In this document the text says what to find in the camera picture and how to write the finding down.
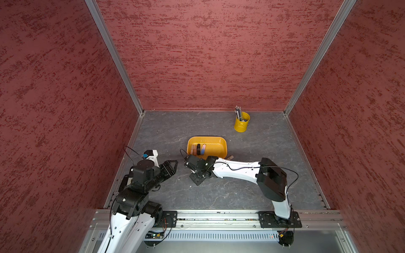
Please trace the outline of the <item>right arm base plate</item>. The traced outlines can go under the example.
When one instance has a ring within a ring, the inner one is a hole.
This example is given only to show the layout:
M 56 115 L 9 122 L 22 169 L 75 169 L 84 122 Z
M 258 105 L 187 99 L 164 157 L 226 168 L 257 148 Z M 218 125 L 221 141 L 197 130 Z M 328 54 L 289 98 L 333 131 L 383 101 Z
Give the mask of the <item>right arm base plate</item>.
M 293 211 L 289 218 L 280 218 L 274 211 L 258 212 L 261 228 L 302 228 L 298 212 Z

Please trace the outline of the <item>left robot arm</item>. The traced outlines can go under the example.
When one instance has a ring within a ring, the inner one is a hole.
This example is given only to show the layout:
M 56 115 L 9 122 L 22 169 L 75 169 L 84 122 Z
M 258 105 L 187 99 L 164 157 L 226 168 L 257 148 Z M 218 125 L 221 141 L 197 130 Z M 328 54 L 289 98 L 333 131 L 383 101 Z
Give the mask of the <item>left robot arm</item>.
M 109 228 L 98 249 L 100 253 L 135 253 L 152 227 L 164 220 L 162 205 L 149 200 L 149 193 L 170 179 L 178 161 L 156 165 L 141 160 L 132 168 L 134 178 L 113 201 Z

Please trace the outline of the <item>pink blue gradient lipstick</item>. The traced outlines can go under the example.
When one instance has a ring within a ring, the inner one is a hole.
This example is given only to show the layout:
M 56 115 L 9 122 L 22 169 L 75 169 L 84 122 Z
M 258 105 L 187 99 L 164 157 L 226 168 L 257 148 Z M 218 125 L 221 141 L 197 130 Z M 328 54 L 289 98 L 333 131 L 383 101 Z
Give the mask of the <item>pink blue gradient lipstick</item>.
M 201 147 L 201 152 L 200 152 L 200 154 L 201 154 L 201 155 L 204 155 L 204 154 L 205 154 L 205 150 L 206 150 L 206 144 L 203 144 L 202 147 Z

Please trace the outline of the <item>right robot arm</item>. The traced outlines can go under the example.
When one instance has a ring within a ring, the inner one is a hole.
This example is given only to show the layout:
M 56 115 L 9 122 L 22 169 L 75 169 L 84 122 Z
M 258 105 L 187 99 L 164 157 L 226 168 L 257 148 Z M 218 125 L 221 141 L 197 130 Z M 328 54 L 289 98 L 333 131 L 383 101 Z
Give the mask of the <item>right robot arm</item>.
M 256 162 L 239 162 L 214 156 L 203 159 L 188 155 L 185 158 L 185 166 L 192 171 L 190 178 L 197 186 L 212 177 L 234 178 L 254 183 L 258 185 L 264 197 L 272 201 L 277 218 L 291 218 L 287 174 L 268 158 Z

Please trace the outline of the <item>yellow storage tray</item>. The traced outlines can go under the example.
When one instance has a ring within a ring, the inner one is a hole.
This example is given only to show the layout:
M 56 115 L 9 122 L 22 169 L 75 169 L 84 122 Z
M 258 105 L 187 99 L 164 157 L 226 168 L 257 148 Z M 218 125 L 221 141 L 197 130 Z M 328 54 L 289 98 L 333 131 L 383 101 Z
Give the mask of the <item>yellow storage tray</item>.
M 222 137 L 212 137 L 212 136 L 196 136 L 191 137 L 187 143 L 186 152 L 190 154 L 190 149 L 193 145 L 200 144 L 201 147 L 203 144 L 206 144 L 205 154 L 197 156 L 199 158 L 206 159 L 208 156 L 215 156 L 225 159 L 228 155 L 227 142 Z

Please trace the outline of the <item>corner aluminium post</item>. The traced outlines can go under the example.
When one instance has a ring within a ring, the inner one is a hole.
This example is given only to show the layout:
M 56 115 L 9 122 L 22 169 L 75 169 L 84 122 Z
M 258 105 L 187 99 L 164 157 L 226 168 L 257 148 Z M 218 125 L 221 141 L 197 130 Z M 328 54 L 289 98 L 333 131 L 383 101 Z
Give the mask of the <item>corner aluminium post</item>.
M 85 3 L 90 11 L 90 14 L 103 38 L 104 44 L 106 45 L 111 58 L 121 76 L 121 79 L 138 111 L 138 114 L 143 117 L 144 116 L 144 108 L 141 105 L 140 99 L 138 98 L 134 86 L 130 80 L 130 77 L 125 69 L 125 66 L 122 62 L 122 59 L 119 55 L 119 52 L 113 42 L 110 32 L 108 31 L 107 25 L 102 17 L 101 11 L 95 0 L 85 0 Z
M 318 47 L 309 67 L 307 68 L 306 72 L 304 73 L 302 79 L 300 80 L 296 90 L 294 91 L 290 101 L 288 102 L 285 110 L 284 115 L 286 118 L 289 117 L 290 113 L 292 112 L 294 106 L 296 105 L 299 97 L 301 96 L 302 92 L 308 85 L 309 81 L 311 80 L 315 70 L 321 63 L 322 59 L 324 58 L 326 52 L 328 51 L 329 47 L 331 46 L 332 42 L 334 41 L 336 35 L 338 34 L 339 30 L 341 29 L 343 23 L 349 16 L 352 8 L 354 7 L 356 0 L 344 0 L 342 5 L 340 6 L 335 18 L 333 19 L 330 27 L 328 28 L 320 46 Z

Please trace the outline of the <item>black round lipstick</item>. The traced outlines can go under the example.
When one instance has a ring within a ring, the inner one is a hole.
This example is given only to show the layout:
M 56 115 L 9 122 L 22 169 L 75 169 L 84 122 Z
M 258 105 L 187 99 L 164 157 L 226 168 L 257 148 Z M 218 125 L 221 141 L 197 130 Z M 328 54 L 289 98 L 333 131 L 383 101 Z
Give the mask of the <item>black round lipstick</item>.
M 201 154 L 201 145 L 200 145 L 200 144 L 197 144 L 197 145 L 196 145 L 196 154 L 197 154 L 198 156 L 200 156 L 200 154 Z

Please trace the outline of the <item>left corner aluminium post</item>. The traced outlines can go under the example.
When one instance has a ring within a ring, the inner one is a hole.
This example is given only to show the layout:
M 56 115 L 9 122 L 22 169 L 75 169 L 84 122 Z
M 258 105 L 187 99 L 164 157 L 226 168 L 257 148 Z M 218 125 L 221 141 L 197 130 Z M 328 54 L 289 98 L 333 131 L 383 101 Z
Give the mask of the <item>left corner aluminium post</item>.
M 95 0 L 85 0 L 85 3 L 90 11 L 90 14 L 103 38 L 104 44 L 106 45 L 111 58 L 121 76 L 121 79 L 138 111 L 138 114 L 143 117 L 144 116 L 144 108 L 141 105 L 140 99 L 138 98 L 134 86 L 130 80 L 130 77 L 125 69 L 125 66 L 122 62 L 122 59 L 119 55 L 119 52 L 113 42 L 110 32 L 108 31 L 107 25 L 102 17 L 101 11 Z

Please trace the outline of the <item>right corner aluminium post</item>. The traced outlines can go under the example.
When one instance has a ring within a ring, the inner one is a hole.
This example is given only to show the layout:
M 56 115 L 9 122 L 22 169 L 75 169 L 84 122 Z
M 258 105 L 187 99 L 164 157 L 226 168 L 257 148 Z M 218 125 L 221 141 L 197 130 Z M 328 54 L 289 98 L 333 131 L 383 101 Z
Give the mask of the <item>right corner aluminium post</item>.
M 321 63 L 322 59 L 324 58 L 326 52 L 328 51 L 329 47 L 331 46 L 332 42 L 334 41 L 336 35 L 338 34 L 339 30 L 341 29 L 343 23 L 349 16 L 352 8 L 354 7 L 356 0 L 344 0 L 342 5 L 340 6 L 335 18 L 333 19 L 330 27 L 328 28 L 320 46 L 318 47 L 309 67 L 307 68 L 306 72 L 304 73 L 302 79 L 300 80 L 296 90 L 294 91 L 290 101 L 288 102 L 285 110 L 284 115 L 286 118 L 289 117 L 290 113 L 292 112 L 294 106 L 296 105 L 299 97 L 301 96 L 302 92 L 308 85 L 309 81 L 311 80 L 315 70 Z

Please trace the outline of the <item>aluminium front rail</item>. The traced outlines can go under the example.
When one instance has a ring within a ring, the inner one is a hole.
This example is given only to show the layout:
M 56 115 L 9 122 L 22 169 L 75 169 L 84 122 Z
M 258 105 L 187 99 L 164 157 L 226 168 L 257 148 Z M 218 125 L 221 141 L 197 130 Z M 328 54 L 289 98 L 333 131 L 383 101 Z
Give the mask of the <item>aluminium front rail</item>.
M 164 210 L 174 227 L 170 229 L 170 237 L 182 239 L 231 239 L 232 236 L 221 236 L 219 232 L 242 232 L 244 240 L 256 240 L 259 233 L 267 235 L 270 231 L 277 233 L 283 230 L 277 228 L 271 221 L 270 213 L 258 210 L 214 210 L 214 209 L 178 209 Z M 339 245 L 345 253 L 356 253 L 357 248 L 350 236 L 343 217 L 338 210 L 298 210 L 291 214 L 295 231 L 333 231 L 336 233 Z M 108 209 L 98 209 L 95 212 L 89 230 L 80 248 L 81 253 L 94 253 L 103 240 L 109 225 L 110 212 Z

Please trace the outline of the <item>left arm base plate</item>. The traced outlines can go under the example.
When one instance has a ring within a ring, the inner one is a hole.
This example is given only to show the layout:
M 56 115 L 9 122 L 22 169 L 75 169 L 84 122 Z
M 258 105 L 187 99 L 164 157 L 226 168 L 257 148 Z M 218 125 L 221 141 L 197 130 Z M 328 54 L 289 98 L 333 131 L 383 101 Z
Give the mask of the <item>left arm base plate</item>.
M 156 217 L 153 228 L 175 228 L 177 226 L 178 211 L 163 210 Z

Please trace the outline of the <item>pens in bucket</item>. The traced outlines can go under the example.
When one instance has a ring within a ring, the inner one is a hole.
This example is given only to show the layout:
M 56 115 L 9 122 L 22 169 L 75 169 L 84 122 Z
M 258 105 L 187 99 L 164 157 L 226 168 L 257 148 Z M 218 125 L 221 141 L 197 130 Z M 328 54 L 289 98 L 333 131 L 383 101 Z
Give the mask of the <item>pens in bucket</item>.
M 236 118 L 238 121 L 244 122 L 243 114 L 242 114 L 242 109 L 240 106 L 235 107 L 235 113 L 236 113 Z

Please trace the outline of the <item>yellow pen bucket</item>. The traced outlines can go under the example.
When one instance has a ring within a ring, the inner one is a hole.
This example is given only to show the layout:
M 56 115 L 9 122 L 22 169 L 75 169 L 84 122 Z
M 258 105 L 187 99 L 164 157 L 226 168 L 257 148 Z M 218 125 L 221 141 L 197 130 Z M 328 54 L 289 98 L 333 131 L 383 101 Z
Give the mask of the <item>yellow pen bucket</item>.
M 237 132 L 245 132 L 247 130 L 249 121 L 251 119 L 250 115 L 246 112 L 242 112 L 243 120 L 235 119 L 234 129 Z

